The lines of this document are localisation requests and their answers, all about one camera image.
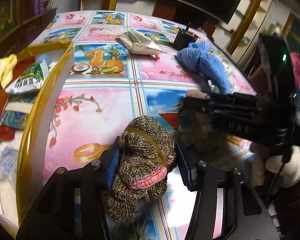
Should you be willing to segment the brown knitted glove pink cuff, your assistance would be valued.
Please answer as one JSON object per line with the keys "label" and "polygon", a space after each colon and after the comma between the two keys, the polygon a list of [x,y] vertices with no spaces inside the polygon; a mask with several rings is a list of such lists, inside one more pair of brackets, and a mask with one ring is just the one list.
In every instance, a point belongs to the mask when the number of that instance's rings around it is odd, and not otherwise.
{"label": "brown knitted glove pink cuff", "polygon": [[119,139],[119,165],[107,201],[114,220],[134,222],[139,200],[149,202],[167,190],[167,175],[177,165],[175,142],[149,115],[133,119]]}

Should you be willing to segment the green white snack packet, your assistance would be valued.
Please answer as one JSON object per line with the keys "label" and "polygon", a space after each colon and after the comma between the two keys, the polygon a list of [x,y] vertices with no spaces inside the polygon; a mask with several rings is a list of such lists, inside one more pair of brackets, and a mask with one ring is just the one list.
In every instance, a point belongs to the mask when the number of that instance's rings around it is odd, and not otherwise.
{"label": "green white snack packet", "polygon": [[25,94],[39,91],[49,74],[49,67],[45,59],[35,62],[8,85],[5,92],[8,94]]}

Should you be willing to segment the yellow fluffy towel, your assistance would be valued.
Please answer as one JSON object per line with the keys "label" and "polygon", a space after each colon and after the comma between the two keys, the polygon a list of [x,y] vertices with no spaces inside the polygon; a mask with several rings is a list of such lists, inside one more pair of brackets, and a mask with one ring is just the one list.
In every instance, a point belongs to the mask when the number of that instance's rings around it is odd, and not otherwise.
{"label": "yellow fluffy towel", "polygon": [[0,86],[3,89],[12,81],[13,71],[17,62],[17,56],[15,54],[0,59]]}

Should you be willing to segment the red foil snack packet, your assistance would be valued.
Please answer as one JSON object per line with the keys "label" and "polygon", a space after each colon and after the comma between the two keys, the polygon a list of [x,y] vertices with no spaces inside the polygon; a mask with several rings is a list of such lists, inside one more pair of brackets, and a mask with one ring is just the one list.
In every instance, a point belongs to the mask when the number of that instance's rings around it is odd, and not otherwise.
{"label": "red foil snack packet", "polygon": [[[36,60],[35,56],[30,56],[18,61],[17,65],[13,70],[13,78],[14,81],[22,72]],[[4,91],[2,87],[0,87],[0,117],[2,111],[5,107],[6,101],[8,99],[8,94]],[[8,126],[0,125],[0,141],[12,141],[14,139],[15,128],[10,128]]]}

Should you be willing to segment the white packet blue text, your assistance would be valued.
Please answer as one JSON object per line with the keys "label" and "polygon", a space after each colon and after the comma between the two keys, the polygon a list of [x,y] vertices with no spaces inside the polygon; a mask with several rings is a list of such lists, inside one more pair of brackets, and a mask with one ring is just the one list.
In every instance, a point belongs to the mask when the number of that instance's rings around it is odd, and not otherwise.
{"label": "white packet blue text", "polygon": [[12,147],[5,147],[0,152],[0,180],[13,180],[17,172],[18,150]]}

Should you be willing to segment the blue fluffy towel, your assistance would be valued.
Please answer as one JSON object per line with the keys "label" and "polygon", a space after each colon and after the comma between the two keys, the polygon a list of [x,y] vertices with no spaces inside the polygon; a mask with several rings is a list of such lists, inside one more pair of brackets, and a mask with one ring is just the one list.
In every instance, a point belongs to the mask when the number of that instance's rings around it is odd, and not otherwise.
{"label": "blue fluffy towel", "polygon": [[231,94],[232,89],[224,66],[217,57],[209,53],[210,48],[207,42],[192,42],[178,51],[175,58],[189,71],[208,77],[222,94]]}

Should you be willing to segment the floral tissue pack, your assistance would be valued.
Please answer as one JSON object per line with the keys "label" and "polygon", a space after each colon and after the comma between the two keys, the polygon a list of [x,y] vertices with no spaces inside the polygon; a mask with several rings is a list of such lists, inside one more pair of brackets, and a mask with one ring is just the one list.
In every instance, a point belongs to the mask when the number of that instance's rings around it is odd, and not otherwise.
{"label": "floral tissue pack", "polygon": [[10,95],[0,117],[0,126],[24,129],[37,95],[37,92]]}

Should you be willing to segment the black box with stick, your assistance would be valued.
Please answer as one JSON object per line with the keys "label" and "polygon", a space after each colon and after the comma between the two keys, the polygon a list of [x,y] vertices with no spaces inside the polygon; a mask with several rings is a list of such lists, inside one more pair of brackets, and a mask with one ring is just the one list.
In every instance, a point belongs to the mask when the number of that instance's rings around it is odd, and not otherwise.
{"label": "black box with stick", "polygon": [[195,33],[189,31],[191,22],[189,22],[185,29],[179,29],[173,42],[173,48],[176,50],[182,50],[187,48],[190,43],[196,42],[198,36]]}

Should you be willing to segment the white foam box yellow tape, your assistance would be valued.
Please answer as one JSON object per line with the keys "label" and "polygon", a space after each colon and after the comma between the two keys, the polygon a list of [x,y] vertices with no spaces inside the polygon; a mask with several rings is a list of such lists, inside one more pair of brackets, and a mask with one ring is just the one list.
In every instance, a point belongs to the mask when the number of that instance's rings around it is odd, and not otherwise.
{"label": "white foam box yellow tape", "polygon": [[18,224],[43,188],[47,137],[58,96],[74,63],[74,44],[60,40],[29,46],[18,54],[18,59],[40,54],[50,54],[58,61],[37,95],[20,142],[15,189]]}

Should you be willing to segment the colourful printed tablecloth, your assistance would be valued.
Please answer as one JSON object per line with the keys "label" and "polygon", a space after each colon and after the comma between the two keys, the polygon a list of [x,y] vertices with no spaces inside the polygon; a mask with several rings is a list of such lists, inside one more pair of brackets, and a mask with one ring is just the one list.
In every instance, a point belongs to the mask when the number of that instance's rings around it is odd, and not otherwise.
{"label": "colourful printed tablecloth", "polygon": [[[68,40],[74,63],[66,78],[47,137],[43,184],[56,168],[80,168],[101,154],[135,117],[151,115],[168,133],[190,138],[189,117],[177,116],[196,84],[175,59],[172,44],[183,25],[120,11],[58,14],[35,44]],[[117,36],[136,30],[165,53],[132,54]]]}

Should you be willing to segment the white cloth glove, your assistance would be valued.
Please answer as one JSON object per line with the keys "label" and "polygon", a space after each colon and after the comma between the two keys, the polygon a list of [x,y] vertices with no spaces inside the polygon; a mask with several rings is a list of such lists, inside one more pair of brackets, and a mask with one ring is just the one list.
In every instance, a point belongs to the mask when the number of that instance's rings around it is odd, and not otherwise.
{"label": "white cloth glove", "polygon": [[143,33],[131,30],[117,36],[120,42],[129,52],[138,55],[160,55],[165,53],[155,42]]}

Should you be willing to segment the dark wooden cabinet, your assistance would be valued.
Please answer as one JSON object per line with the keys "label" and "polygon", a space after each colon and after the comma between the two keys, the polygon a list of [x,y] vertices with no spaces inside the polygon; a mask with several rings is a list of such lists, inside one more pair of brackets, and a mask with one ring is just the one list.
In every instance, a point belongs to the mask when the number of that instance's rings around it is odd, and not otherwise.
{"label": "dark wooden cabinet", "polygon": [[16,26],[0,39],[0,58],[19,54],[44,31],[56,15],[52,8]]}

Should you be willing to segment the purple bottles on cabinet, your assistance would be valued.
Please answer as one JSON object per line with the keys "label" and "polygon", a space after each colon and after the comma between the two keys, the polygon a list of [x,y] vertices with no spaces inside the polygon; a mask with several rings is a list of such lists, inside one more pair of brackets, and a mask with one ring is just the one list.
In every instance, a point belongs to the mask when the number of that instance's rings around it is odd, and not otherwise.
{"label": "purple bottles on cabinet", "polygon": [[34,4],[33,4],[34,16],[39,16],[44,13],[45,10],[44,3],[45,0],[34,0]]}

